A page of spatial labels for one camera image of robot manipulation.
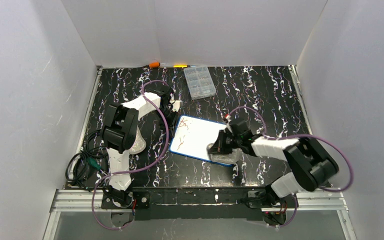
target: white enclosure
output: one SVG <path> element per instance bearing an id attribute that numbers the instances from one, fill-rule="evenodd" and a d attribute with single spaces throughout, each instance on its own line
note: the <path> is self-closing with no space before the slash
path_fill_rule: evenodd
<path id="1" fill-rule="evenodd" d="M 41 239 L 97 66 L 295 65 L 314 134 L 351 159 L 359 239 L 384 239 L 384 2 L 0 0 L 0 239 Z M 347 167 L 334 179 L 340 187 Z"/>
<path id="2" fill-rule="evenodd" d="M 384 239 L 384 2 L 330 0 L 297 66 L 314 134 L 352 160 L 344 195 L 357 238 Z M 341 171 L 335 186 L 348 177 Z"/>
<path id="3" fill-rule="evenodd" d="M 42 238 L 96 74 L 60 1 L 0 1 L 0 240 Z"/>
<path id="4" fill-rule="evenodd" d="M 97 65 L 296 64 L 327 0 L 62 0 Z"/>

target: clear plastic organizer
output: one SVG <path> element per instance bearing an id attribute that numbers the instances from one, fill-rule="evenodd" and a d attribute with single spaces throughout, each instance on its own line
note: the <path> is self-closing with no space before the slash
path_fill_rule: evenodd
<path id="1" fill-rule="evenodd" d="M 216 87 L 206 66 L 188 67 L 183 70 L 192 100 L 216 95 Z"/>

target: purple cable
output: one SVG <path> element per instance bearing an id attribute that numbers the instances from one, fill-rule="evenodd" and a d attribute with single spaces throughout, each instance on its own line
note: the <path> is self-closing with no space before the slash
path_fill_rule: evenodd
<path id="1" fill-rule="evenodd" d="M 342 191 L 345 191 L 347 189 L 349 189 L 351 187 L 351 185 L 353 184 L 354 182 L 354 170 L 353 170 L 353 167 L 351 166 L 351 162 L 348 160 L 348 158 L 345 156 L 345 154 L 335 145 L 333 145 L 333 143 L 329 142 L 328 140 L 324 139 L 324 138 L 321 138 L 319 136 L 314 136 L 314 135 L 311 135 L 311 134 L 295 134 L 295 135 L 290 135 L 290 136 L 284 136 L 284 137 L 280 137 L 280 138 L 276 138 L 276 137 L 271 137 L 271 136 L 267 136 L 267 129 L 266 129 L 266 123 L 264 122 L 263 120 L 263 117 L 255 110 L 255 109 L 252 109 L 250 107 L 247 107 L 247 106 L 238 106 L 237 108 L 233 109 L 229 115 L 232 115 L 235 111 L 239 110 L 239 109 L 249 109 L 251 111 L 253 111 L 257 117 L 261 120 L 262 122 L 262 127 L 264 128 L 263 129 L 263 133 L 262 135 L 267 139 L 267 140 L 284 140 L 284 139 L 297 139 L 297 138 L 313 138 L 313 139 L 317 139 L 319 141 L 322 141 L 326 144 L 328 144 L 329 146 L 331 146 L 333 149 L 335 149 L 342 157 L 343 159 L 345 160 L 346 162 L 346 165 L 348 165 L 348 169 L 349 169 L 349 181 L 348 183 L 345 185 L 345 187 L 343 188 L 340 188 L 340 189 L 328 189 L 328 188 L 325 188 L 325 187 L 320 187 L 320 189 L 322 190 L 325 190 L 326 192 L 331 192 L 331 193 L 338 193 L 338 192 L 342 192 Z"/>
<path id="2" fill-rule="evenodd" d="M 279 225 L 279 228 L 286 227 L 288 224 L 290 224 L 292 222 L 292 220 L 294 220 L 295 215 L 297 214 L 297 210 L 298 210 L 297 195 L 293 194 L 292 196 L 293 196 L 293 199 L 295 200 L 295 208 L 293 209 L 292 216 L 289 218 L 289 220 L 287 222 L 285 222 L 284 224 Z"/>
<path id="3" fill-rule="evenodd" d="M 229 115 L 231 116 L 234 112 L 238 111 L 239 109 L 249 109 L 249 110 L 253 111 L 257 115 L 257 117 L 260 119 L 260 121 L 262 123 L 262 135 L 263 136 L 267 136 L 266 122 L 264 121 L 263 117 L 258 113 L 258 111 L 256 111 L 253 108 L 250 108 L 248 106 L 238 106 L 237 108 L 235 108 L 232 111 L 230 111 Z"/>
<path id="4" fill-rule="evenodd" d="M 144 85 L 142 85 L 142 88 L 140 89 L 140 93 L 142 94 L 142 97 L 145 99 L 145 101 L 147 101 L 148 103 L 150 103 L 155 109 L 156 111 L 159 113 L 159 115 L 161 116 L 162 118 L 162 121 L 164 122 L 164 126 L 165 126 L 165 144 L 164 144 L 164 148 L 162 149 L 162 152 L 161 154 L 157 157 L 157 159 L 149 164 L 148 166 L 145 166 L 145 167 L 142 167 L 142 168 L 139 168 L 139 169 L 136 169 L 136 170 L 130 170 L 130 171 L 117 171 L 117 172 L 114 172 L 114 173 L 111 173 L 111 174 L 108 174 L 106 176 L 103 176 L 96 184 L 95 184 L 95 187 L 93 188 L 93 194 L 92 194 L 92 213 L 93 213 L 93 217 L 95 218 L 95 220 L 97 221 L 97 223 L 99 225 L 101 225 L 103 228 L 105 229 L 108 229 L 108 230 L 121 230 L 121 229 L 124 229 L 126 228 L 127 226 L 129 226 L 130 224 L 132 224 L 132 222 L 124 225 L 124 226 L 121 226 L 121 227 L 108 227 L 108 226 L 105 226 L 101 221 L 99 221 L 96 213 L 95 213 L 95 207 L 94 207 L 94 202 L 95 202 L 95 194 L 97 193 L 97 187 L 99 186 L 99 184 L 104 181 L 105 179 L 109 178 L 111 175 L 118 175 L 118 174 L 133 174 L 133 173 L 137 173 L 137 172 L 141 172 L 141 171 L 144 171 L 144 170 L 147 170 L 149 168 L 151 168 L 152 166 L 154 166 L 155 164 L 157 164 L 162 158 L 163 156 L 166 154 L 167 152 L 167 148 L 169 146 L 169 125 L 167 124 L 167 120 L 166 118 L 164 117 L 164 114 L 163 112 L 161 112 L 160 108 L 157 107 L 157 105 L 155 105 L 155 103 L 153 103 L 151 100 L 149 100 L 146 96 L 145 96 L 145 86 L 150 84 L 150 83 L 156 83 L 156 82 L 161 82 L 165 85 L 168 85 L 165 81 L 161 81 L 161 80 L 152 80 L 152 81 L 149 81 L 147 83 L 145 83 Z"/>

